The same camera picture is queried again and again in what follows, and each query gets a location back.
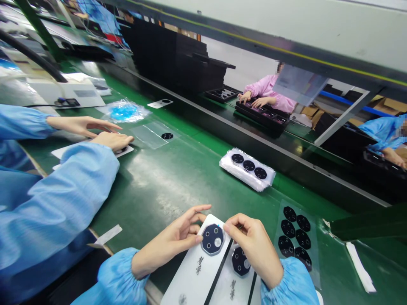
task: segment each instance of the white paper strip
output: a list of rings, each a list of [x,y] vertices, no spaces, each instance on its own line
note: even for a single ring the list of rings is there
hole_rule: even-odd
[[[104,233],[101,237],[99,237],[94,244],[88,244],[88,246],[91,246],[93,248],[99,248],[102,249],[103,245],[107,243],[109,240],[111,240],[113,237],[115,237],[117,234],[119,234],[123,229],[121,228],[120,225],[115,225],[112,229]]]
[[[353,264],[356,268],[356,272],[359,275],[359,278],[360,278],[362,285],[365,288],[366,292],[367,293],[376,292],[376,289],[373,286],[373,281],[372,281],[370,275],[367,273],[367,271],[363,267],[362,262],[360,261],[359,255],[357,254],[355,246],[352,243],[347,242],[346,248],[348,248],[349,254],[350,254]]]

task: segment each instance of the black cable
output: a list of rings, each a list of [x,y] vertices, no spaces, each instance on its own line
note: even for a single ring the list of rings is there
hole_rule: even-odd
[[[50,105],[50,104],[38,104],[38,105],[28,105],[24,106],[26,108],[33,108],[33,107],[73,107],[72,105]]]
[[[37,65],[39,65],[41,68],[47,71],[58,83],[68,82],[66,78],[63,77],[62,74],[57,69],[55,69],[49,62],[47,62],[45,59],[43,59],[37,53],[32,51],[26,45],[19,42],[13,36],[11,36],[10,34],[6,33],[1,29],[0,29],[0,39],[3,40],[5,43],[11,45],[13,48],[17,49],[21,53],[23,53],[32,61],[34,61]]]

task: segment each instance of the blue work uniform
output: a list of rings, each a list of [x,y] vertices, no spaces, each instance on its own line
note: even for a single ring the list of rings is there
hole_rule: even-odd
[[[369,146],[371,150],[381,152],[388,147],[395,150],[407,142],[407,137],[398,134],[406,120],[407,114],[396,117],[381,117],[367,121],[360,125],[359,129],[377,141],[376,144]]]
[[[131,260],[137,252],[135,248],[124,249],[106,260],[100,266],[98,282],[72,305],[147,304],[144,286],[148,277],[136,280],[131,272]],[[280,261],[284,268],[283,278],[271,290],[262,281],[262,305],[318,305],[318,296],[304,264],[297,258]]]
[[[100,29],[106,34],[120,35],[119,24],[115,15],[108,11],[96,0],[77,0],[82,12],[89,15],[89,19],[99,23]]]
[[[86,244],[95,238],[87,227],[119,168],[110,148],[86,143],[67,150],[62,165],[46,178],[15,169],[7,159],[11,141],[46,138],[56,131],[48,116],[0,105],[1,304],[31,298],[89,253]]]

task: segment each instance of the white panel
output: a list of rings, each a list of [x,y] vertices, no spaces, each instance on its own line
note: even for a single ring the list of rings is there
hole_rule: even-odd
[[[407,72],[407,13],[337,0],[153,0]]]

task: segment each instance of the hand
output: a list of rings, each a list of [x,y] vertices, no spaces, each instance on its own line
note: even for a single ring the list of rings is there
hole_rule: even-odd
[[[277,100],[275,97],[261,97],[261,98],[258,98],[257,100],[255,100],[253,102],[253,104],[251,104],[251,106],[252,106],[252,108],[261,108],[265,104],[274,105],[276,103],[276,101]]]
[[[96,128],[107,132],[117,133],[116,129],[122,129],[120,126],[111,122],[92,118],[91,116],[49,116],[47,123],[55,129],[61,129],[76,133],[81,136],[94,138],[97,136],[91,133],[89,129]]]
[[[239,98],[239,104],[243,102],[244,105],[246,105],[246,102],[250,101],[251,98],[251,91],[246,91],[245,94],[238,94],[237,97]]]
[[[204,222],[206,215],[200,212],[211,207],[212,205],[198,205],[190,208],[136,253],[131,261],[135,278],[142,279],[169,262],[175,255],[200,244],[203,237],[197,233],[201,227],[193,223],[198,220]]]
[[[127,136],[122,133],[110,133],[101,132],[96,138],[90,141],[90,143],[96,143],[110,147],[113,152],[125,148],[130,142],[133,142],[132,136]]]
[[[382,150],[382,153],[386,159],[394,164],[406,168],[406,163],[404,162],[403,158],[400,157],[393,149],[386,148]]]
[[[284,270],[262,222],[240,213],[229,218],[223,229],[242,247],[267,287],[276,287],[283,278]]]

